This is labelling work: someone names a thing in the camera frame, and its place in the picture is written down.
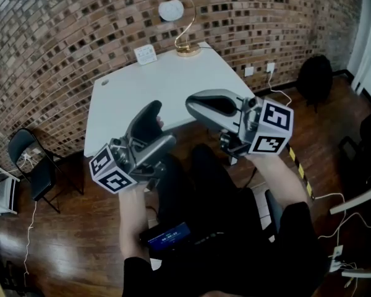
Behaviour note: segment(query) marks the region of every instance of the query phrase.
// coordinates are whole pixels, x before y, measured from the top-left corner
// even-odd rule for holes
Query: blue screen
[[[148,243],[154,250],[160,251],[162,249],[166,249],[174,243],[179,242],[190,234],[190,229],[188,228],[187,224],[183,222],[180,225],[171,228],[162,235],[156,236],[155,238],[149,240]]]

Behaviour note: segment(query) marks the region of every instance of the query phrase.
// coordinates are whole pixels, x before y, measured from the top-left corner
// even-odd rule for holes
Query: table top
[[[95,81],[85,135],[84,155],[94,156],[113,137],[125,134],[131,120],[153,100],[162,102],[163,130],[195,119],[188,113],[188,96],[208,89],[227,89],[242,97],[254,94],[206,42],[198,55],[183,58],[175,50],[141,66],[135,63]]]

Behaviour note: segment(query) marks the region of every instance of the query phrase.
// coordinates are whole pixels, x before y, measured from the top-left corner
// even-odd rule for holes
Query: forearm
[[[124,258],[140,257],[150,261],[139,234],[148,229],[143,186],[136,185],[119,195],[119,245]]]
[[[283,207],[298,202],[308,203],[307,193],[298,177],[277,155],[248,155],[264,177],[273,197]]]

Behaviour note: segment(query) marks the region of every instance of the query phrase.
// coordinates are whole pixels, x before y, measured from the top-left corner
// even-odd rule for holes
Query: black t-shirt
[[[198,252],[164,260],[152,271],[138,257],[125,260],[124,297],[201,296],[218,290],[242,296],[311,296],[327,270],[306,203],[288,206],[270,243],[259,233],[246,243],[217,239]]]

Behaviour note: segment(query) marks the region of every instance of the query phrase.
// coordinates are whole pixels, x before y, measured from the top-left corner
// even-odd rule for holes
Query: brick wall
[[[0,165],[12,168],[6,148],[20,127],[37,131],[60,154],[83,149],[93,82],[135,62],[133,48],[173,48],[188,24],[162,22],[162,0],[0,0]],[[361,0],[194,0],[189,38],[207,41],[252,90],[272,80],[296,80],[301,64],[325,54],[346,68],[357,33]]]

